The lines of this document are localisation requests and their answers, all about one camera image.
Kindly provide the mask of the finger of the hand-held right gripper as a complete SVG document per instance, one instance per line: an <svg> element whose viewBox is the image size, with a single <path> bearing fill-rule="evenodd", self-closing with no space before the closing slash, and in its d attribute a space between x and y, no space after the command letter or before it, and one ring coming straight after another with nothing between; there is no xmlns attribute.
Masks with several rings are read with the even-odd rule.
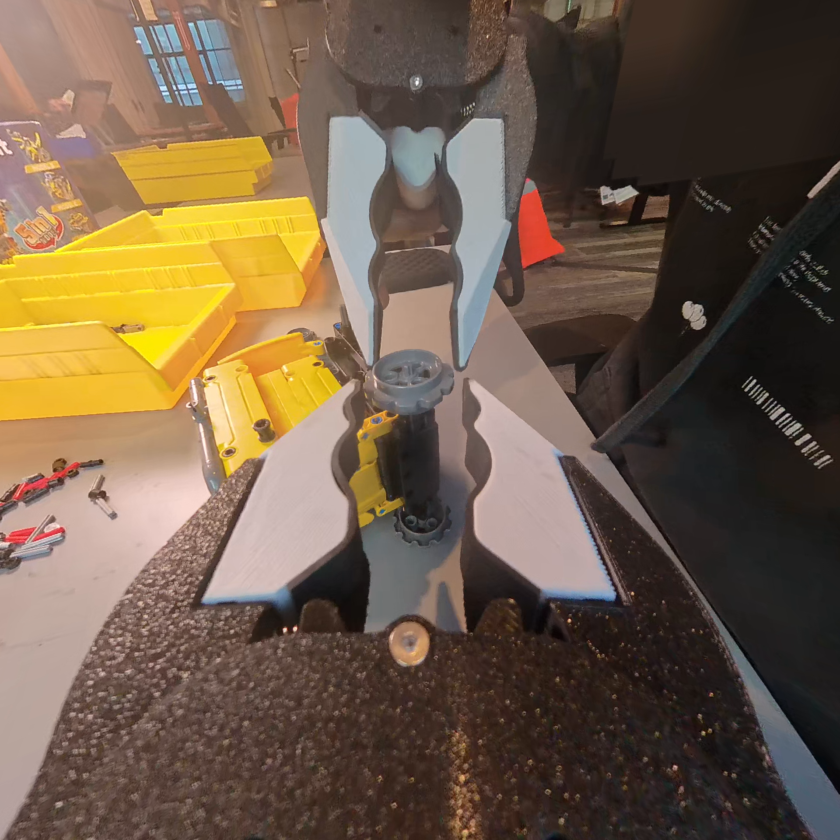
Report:
<svg viewBox="0 0 840 840"><path fill-rule="evenodd" d="M450 327L455 367L464 370L480 334L511 231L503 120L468 121L444 147L444 173L459 209L450 247L456 268Z"/></svg>
<svg viewBox="0 0 840 840"><path fill-rule="evenodd" d="M382 236L376 215L387 201L392 151L364 113L329 121L327 211L323 233L343 304L364 362L379 359L384 306L379 293Z"/></svg>

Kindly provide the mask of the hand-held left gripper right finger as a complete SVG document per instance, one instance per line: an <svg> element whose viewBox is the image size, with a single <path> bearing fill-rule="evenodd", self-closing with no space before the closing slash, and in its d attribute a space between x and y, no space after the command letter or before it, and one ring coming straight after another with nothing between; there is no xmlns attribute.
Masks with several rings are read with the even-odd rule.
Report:
<svg viewBox="0 0 840 840"><path fill-rule="evenodd" d="M618 583L573 489L571 460L477 380L463 384L469 495L460 549L467 630L512 602L542 631L552 602L618 606Z"/></svg>

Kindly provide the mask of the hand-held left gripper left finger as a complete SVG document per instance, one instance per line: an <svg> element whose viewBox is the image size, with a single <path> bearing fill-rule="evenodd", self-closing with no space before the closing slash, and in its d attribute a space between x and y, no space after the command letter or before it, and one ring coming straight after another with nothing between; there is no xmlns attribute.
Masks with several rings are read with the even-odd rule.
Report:
<svg viewBox="0 0 840 840"><path fill-rule="evenodd" d="M291 627L306 604L323 600L348 631L364 631L371 569L350 488L364 409L352 380L259 458L200 591L203 606L269 606Z"/></svg>

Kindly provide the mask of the grey toothed wheel hub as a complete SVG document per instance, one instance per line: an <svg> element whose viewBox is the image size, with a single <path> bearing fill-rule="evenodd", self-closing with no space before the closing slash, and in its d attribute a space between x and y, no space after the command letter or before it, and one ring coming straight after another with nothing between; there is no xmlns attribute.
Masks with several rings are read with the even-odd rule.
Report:
<svg viewBox="0 0 840 840"><path fill-rule="evenodd" d="M432 515L419 518L399 508L394 516L394 531L408 544L422 548L440 543L452 527L450 508L446 505L436 505Z"/></svg>
<svg viewBox="0 0 840 840"><path fill-rule="evenodd" d="M454 386L453 367L427 350L399 350L381 357L364 383L366 395L380 411L399 416L434 410Z"/></svg>

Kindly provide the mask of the yellow black toy brick vehicle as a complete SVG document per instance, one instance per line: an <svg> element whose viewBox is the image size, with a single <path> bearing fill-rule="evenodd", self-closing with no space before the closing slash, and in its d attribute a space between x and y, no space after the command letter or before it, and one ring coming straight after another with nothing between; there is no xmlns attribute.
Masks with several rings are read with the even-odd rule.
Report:
<svg viewBox="0 0 840 840"><path fill-rule="evenodd" d="M348 325L331 337L295 329L229 355L192 379L188 408L203 450L211 494L248 459L299 425L343 385L364 385L369 370ZM360 465L350 479L360 526L399 508L419 518L444 505L439 495L434 410L409 416L380 411L363 390Z"/></svg>

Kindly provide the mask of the person's right forearm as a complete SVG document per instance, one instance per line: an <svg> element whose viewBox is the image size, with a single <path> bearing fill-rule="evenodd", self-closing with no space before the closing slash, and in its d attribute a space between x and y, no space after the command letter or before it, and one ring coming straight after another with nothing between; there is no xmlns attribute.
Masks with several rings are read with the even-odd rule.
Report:
<svg viewBox="0 0 840 840"><path fill-rule="evenodd" d="M523 19L537 126L528 175L556 193L571 225L574 206L604 176L606 129L623 53L620 17L580 24L573 7L552 21L538 12Z"/></svg>

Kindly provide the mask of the grey desk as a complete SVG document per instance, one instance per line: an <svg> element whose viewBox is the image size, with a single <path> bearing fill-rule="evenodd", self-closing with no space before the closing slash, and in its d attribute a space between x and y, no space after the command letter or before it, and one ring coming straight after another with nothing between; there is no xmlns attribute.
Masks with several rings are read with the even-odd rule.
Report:
<svg viewBox="0 0 840 840"><path fill-rule="evenodd" d="M577 457L675 560L676 556L593 436L508 309L493 295L469 360L476 379L566 455ZM463 506L473 487L464 465L461 374L437 409L443 490L453 516L444 541L407 545L388 520L362 530L371 561L366 628L414 613L443 629L465 624L459 568ZM83 471L30 508L3 520L35 526L49 514L66 540L39 560L2 574L2 834L44 758L56 719L99 629L134 577L208 498L192 415L170 411L68 416L2 423L2 491L57 457L103 459L110 520L88 499L96 475Z"/></svg>

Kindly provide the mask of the person's right hand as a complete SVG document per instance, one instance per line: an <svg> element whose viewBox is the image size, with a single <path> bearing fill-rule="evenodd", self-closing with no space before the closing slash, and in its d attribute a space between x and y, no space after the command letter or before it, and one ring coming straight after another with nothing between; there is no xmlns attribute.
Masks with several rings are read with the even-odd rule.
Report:
<svg viewBox="0 0 840 840"><path fill-rule="evenodd" d="M424 209L411 209L398 203L383 237L386 252L424 247L443 247L452 243L436 198Z"/></svg>

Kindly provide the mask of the orange traffic cone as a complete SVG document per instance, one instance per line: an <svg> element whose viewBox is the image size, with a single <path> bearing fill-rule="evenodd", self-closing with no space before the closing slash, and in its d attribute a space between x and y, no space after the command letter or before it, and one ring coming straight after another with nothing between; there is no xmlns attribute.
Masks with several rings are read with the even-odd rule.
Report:
<svg viewBox="0 0 840 840"><path fill-rule="evenodd" d="M550 231L537 185L530 178L524 183L519 204L518 238L524 269L560 256L565 251Z"/></svg>

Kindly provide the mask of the yellow plastic storage bin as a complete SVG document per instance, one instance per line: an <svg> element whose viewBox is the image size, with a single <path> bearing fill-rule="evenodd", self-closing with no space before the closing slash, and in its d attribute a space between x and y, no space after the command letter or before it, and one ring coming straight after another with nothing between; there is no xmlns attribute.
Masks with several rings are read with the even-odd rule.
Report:
<svg viewBox="0 0 840 840"><path fill-rule="evenodd" d="M300 276L305 287L326 249L311 199L297 196L140 211L60 250L191 243L219 247L237 278Z"/></svg>
<svg viewBox="0 0 840 840"><path fill-rule="evenodd" d="M256 136L169 143L112 153L146 205L255 196L274 163Z"/></svg>
<svg viewBox="0 0 840 840"><path fill-rule="evenodd" d="M239 301L234 285L22 300L3 281L2 420L173 408ZM124 322L146 330L112 330Z"/></svg>
<svg viewBox="0 0 840 840"><path fill-rule="evenodd" d="M278 235L86 248L15 257L2 280L22 300L234 285L246 312L301 305L321 255L319 245L292 252Z"/></svg>

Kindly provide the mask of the pile of red black pins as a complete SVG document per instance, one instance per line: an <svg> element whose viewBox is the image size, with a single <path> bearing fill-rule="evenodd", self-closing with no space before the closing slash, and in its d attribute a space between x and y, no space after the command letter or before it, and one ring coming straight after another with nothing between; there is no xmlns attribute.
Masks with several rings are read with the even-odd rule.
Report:
<svg viewBox="0 0 840 840"><path fill-rule="evenodd" d="M2 493L1 519L17 510L30 509L42 500L49 498L68 482L75 480L82 473L101 469L106 465L102 458L83 461L56 459L48 474L38 472L22 478ZM1 531L1 573L16 572L26 561L40 560L50 556L53 550L67 538L67 529L56 516L49 514L38 524L31 527L13 528Z"/></svg>

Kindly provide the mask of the blue toy kit box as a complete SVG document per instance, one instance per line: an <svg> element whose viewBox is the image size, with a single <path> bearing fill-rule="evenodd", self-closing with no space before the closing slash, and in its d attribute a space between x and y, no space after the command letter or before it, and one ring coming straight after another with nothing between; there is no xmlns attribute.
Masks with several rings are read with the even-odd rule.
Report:
<svg viewBox="0 0 840 840"><path fill-rule="evenodd" d="M1 263L55 251L98 228L40 123L2 122Z"/></svg>

